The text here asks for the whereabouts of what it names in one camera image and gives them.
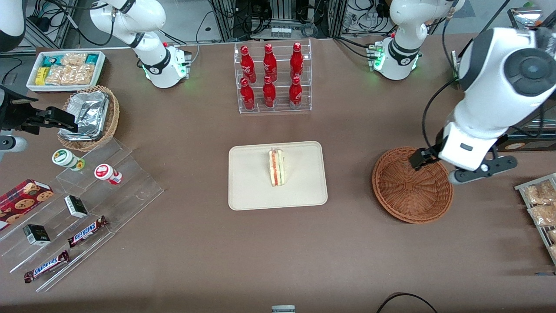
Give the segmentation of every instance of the white tray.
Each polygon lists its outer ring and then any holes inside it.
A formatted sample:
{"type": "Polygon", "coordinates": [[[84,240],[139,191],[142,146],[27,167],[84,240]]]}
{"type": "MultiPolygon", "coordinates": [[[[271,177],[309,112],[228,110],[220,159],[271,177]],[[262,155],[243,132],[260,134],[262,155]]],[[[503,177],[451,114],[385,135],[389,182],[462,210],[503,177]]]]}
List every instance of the white tray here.
{"type": "Polygon", "coordinates": [[[328,200],[322,147],[316,141],[235,146],[228,156],[232,210],[321,206],[328,200]],[[269,151],[284,151],[286,183],[270,182],[269,151]]]}
{"type": "Polygon", "coordinates": [[[27,89],[40,93],[40,92],[68,92],[68,91],[77,91],[77,90],[83,90],[86,88],[94,87],[97,85],[98,79],[100,78],[102,72],[102,66],[104,65],[105,58],[106,58],[105,54],[99,50],[41,52],[38,54],[37,59],[35,60],[35,64],[33,65],[33,70],[31,70],[31,74],[29,75],[29,79],[27,80],[27,89]],[[98,55],[98,59],[95,64],[95,70],[93,72],[93,77],[91,78],[91,82],[88,85],[63,85],[63,86],[35,85],[34,81],[35,78],[37,77],[37,71],[38,68],[42,65],[44,58],[47,56],[63,55],[68,52],[98,55]]]}

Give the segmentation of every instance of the snickers bar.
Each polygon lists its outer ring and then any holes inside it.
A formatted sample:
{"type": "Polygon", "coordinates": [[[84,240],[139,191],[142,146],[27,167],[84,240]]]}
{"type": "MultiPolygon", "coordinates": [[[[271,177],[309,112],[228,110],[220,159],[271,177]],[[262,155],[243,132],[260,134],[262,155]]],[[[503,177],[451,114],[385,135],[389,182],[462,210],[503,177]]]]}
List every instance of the snickers bar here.
{"type": "Polygon", "coordinates": [[[64,263],[64,262],[69,262],[70,261],[70,255],[68,254],[67,250],[62,251],[62,253],[53,258],[52,260],[46,262],[45,264],[35,268],[34,271],[29,271],[27,273],[25,273],[25,275],[23,276],[23,279],[25,280],[25,283],[30,283],[32,281],[34,281],[35,279],[37,279],[38,276],[50,271],[51,269],[55,268],[56,266],[64,263]]]}
{"type": "Polygon", "coordinates": [[[88,238],[90,235],[97,232],[97,230],[101,229],[101,227],[103,227],[106,224],[108,224],[108,222],[106,221],[103,215],[101,216],[101,218],[97,219],[94,223],[89,225],[87,228],[78,232],[75,236],[68,239],[69,247],[70,248],[75,247],[79,242],[85,240],[86,238],[88,238]]]}

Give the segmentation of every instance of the beige tray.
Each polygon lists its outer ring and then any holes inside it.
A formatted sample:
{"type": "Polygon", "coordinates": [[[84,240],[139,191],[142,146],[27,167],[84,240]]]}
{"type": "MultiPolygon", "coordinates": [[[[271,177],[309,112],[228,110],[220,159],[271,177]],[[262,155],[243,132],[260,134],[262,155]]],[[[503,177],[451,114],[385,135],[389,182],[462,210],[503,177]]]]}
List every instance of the beige tray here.
{"type": "Polygon", "coordinates": [[[232,210],[321,206],[328,200],[322,147],[316,141],[230,149],[228,205],[232,210]],[[286,183],[273,187],[269,151],[284,151],[286,183]]]}

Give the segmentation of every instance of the red cookie box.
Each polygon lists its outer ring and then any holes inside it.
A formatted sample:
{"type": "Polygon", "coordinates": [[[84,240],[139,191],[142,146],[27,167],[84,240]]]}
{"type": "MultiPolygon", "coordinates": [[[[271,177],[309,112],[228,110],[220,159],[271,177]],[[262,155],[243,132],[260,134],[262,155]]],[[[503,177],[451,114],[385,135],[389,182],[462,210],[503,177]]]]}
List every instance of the red cookie box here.
{"type": "Polygon", "coordinates": [[[0,231],[23,217],[54,193],[49,185],[26,179],[4,195],[0,195],[0,231]]]}

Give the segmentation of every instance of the small black box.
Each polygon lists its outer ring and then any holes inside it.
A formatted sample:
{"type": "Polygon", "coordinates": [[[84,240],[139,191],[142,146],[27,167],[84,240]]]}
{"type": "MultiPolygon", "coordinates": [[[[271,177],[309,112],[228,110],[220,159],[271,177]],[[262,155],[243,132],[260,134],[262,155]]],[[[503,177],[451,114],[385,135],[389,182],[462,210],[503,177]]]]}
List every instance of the small black box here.
{"type": "Polygon", "coordinates": [[[28,224],[23,228],[23,232],[29,243],[35,246],[45,246],[50,242],[44,226],[28,224]]]}
{"type": "Polygon", "coordinates": [[[66,207],[68,207],[69,213],[78,218],[87,217],[87,209],[83,205],[81,199],[75,197],[74,195],[68,195],[64,198],[66,201],[66,207]]]}

